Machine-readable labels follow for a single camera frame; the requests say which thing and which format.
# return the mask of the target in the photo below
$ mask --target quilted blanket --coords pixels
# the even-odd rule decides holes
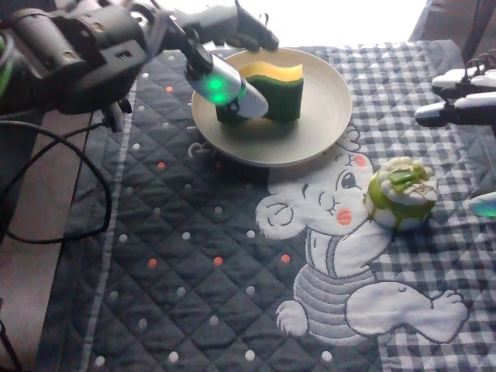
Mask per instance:
[[[111,226],[64,247],[40,370],[496,369],[496,225],[468,208],[494,179],[494,139],[413,119],[439,100],[430,81],[460,66],[459,50],[301,49],[344,76],[353,114],[335,146],[286,169],[245,167],[205,142],[179,53],[144,68],[123,132],[88,141],[112,181]],[[363,193],[405,156],[435,171],[439,200],[425,225],[391,237],[367,221]],[[83,168],[68,229],[103,212]]]

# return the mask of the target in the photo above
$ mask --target beige plate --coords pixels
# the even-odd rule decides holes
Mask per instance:
[[[236,68],[256,60],[280,67],[303,64],[304,85],[300,119],[291,123],[253,119],[235,126],[222,124],[215,106],[195,92],[193,118],[221,153],[249,165],[283,167],[323,153],[343,134],[351,116],[350,92],[339,72],[324,60],[292,49],[245,51],[226,60]]]

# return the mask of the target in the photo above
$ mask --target checkered fabric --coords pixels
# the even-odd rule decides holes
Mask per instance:
[[[88,144],[114,181],[115,210],[106,235],[66,246],[84,250],[83,271],[59,370],[496,369],[496,228],[469,211],[477,178],[463,132],[423,129],[413,119],[439,100],[430,81],[458,67],[459,51],[451,42],[302,50],[346,79],[351,124],[376,168],[398,156],[432,165],[439,202],[428,227],[398,236],[371,269],[378,280],[431,297],[457,290],[470,311],[458,336],[436,344],[400,327],[357,346],[331,346],[280,331],[275,312],[293,298],[305,234],[275,241],[260,233],[255,209],[269,195],[267,171],[233,163],[202,139],[184,58],[166,52],[139,77],[124,132],[99,131]],[[103,197],[90,203],[90,189],[78,187],[75,221],[83,203],[88,221],[101,220]]]

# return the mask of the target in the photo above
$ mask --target red polka dot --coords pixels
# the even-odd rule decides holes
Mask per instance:
[[[154,258],[150,258],[150,260],[148,261],[148,267],[150,269],[153,269],[157,266],[157,260],[155,260]]]
[[[339,224],[349,225],[351,223],[351,211],[349,209],[340,209],[337,215]]]
[[[358,167],[365,167],[367,165],[367,162],[365,161],[365,156],[364,155],[355,155],[355,164]]]

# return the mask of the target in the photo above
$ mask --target plate rim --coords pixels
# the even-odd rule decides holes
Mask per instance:
[[[308,53],[308,52],[305,52],[303,50],[299,50],[299,49],[295,49],[295,48],[280,48],[279,50],[289,50],[293,53],[303,53],[303,54],[306,54],[307,56],[310,56],[314,59],[317,59],[317,60],[320,60],[322,62],[324,62],[325,64],[327,64],[329,67],[331,67],[334,72],[337,74],[337,76],[339,77],[339,79],[344,83],[344,86],[346,87],[346,97],[347,97],[347,102],[349,102],[349,107],[350,107],[350,110],[349,110],[349,113],[347,115],[347,119],[346,119],[346,125],[343,127],[343,131],[339,134],[339,136],[336,138],[336,140],[334,142],[332,142],[328,147],[326,147],[324,150],[320,150],[319,152],[315,153],[314,155],[311,155],[310,157],[306,157],[305,159],[300,159],[300,160],[292,160],[292,161],[285,161],[285,162],[277,162],[277,163],[262,163],[260,161],[256,161],[256,160],[247,160],[247,159],[243,159],[241,157],[238,157],[228,151],[224,151],[223,149],[219,148],[218,146],[216,146],[214,143],[210,142],[209,139],[207,139],[206,135],[202,132],[202,130],[200,129],[200,127],[198,126],[196,120],[195,120],[195,111],[194,111],[194,106],[195,106],[195,100],[199,99],[199,98],[203,98],[202,96],[200,96],[199,93],[197,93],[196,91],[193,91],[193,95],[191,96],[191,114],[193,115],[193,120],[195,122],[195,125],[196,127],[198,128],[198,130],[200,131],[201,135],[205,138],[205,140],[210,143],[210,145],[216,150],[216,151],[219,151],[220,153],[222,153],[223,155],[225,155],[226,157],[228,158],[231,158],[231,159],[234,159],[235,161],[238,161],[240,162],[241,164],[245,164],[245,165],[250,165],[250,166],[253,166],[253,167],[260,167],[260,168],[283,168],[283,167],[290,167],[290,166],[293,166],[293,165],[296,165],[296,164],[302,164],[302,163],[305,163],[307,161],[310,161],[312,159],[315,159],[316,157],[322,155],[324,152],[326,152],[327,150],[329,150],[332,146],[334,146],[336,144],[336,142],[339,140],[339,138],[341,138],[341,136],[343,135],[343,133],[346,131],[346,128],[348,127],[348,125],[350,124],[350,120],[351,120],[351,115],[353,113],[353,99],[351,98],[351,93],[350,93],[350,87],[348,86],[348,83],[346,82],[344,76],[341,75],[341,73],[339,71],[337,71],[337,69],[334,68],[334,66],[332,66],[329,62],[323,60],[321,57],[318,57],[318,56],[315,56],[311,53]],[[246,53],[251,53],[250,51],[248,50],[241,50],[237,53],[234,53],[234,54],[231,54],[230,56],[226,57],[225,58],[225,61],[229,62],[229,59],[231,58],[234,58],[236,56],[239,56],[239,55],[242,55],[242,54],[246,54]]]

